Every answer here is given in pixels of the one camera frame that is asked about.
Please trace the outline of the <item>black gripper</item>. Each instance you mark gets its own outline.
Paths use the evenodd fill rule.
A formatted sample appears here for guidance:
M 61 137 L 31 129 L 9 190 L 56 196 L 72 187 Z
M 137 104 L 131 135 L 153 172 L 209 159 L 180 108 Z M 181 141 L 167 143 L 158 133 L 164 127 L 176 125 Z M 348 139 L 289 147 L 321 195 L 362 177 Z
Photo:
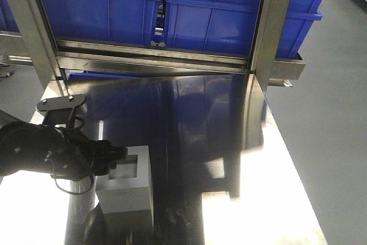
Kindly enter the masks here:
M 102 176 L 127 157 L 126 147 L 114 146 L 108 140 L 91 140 L 79 130 L 65 132 L 65 140 L 63 176 Z

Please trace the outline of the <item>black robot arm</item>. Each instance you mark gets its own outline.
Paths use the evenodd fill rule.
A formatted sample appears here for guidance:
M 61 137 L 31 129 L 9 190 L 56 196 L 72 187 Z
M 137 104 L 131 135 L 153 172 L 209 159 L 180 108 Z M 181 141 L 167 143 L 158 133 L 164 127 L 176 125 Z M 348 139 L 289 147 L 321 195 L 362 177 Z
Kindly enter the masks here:
M 94 141 L 80 130 L 12 122 L 1 128 L 1 175 L 20 170 L 80 181 L 102 176 L 125 159 L 126 147 Z

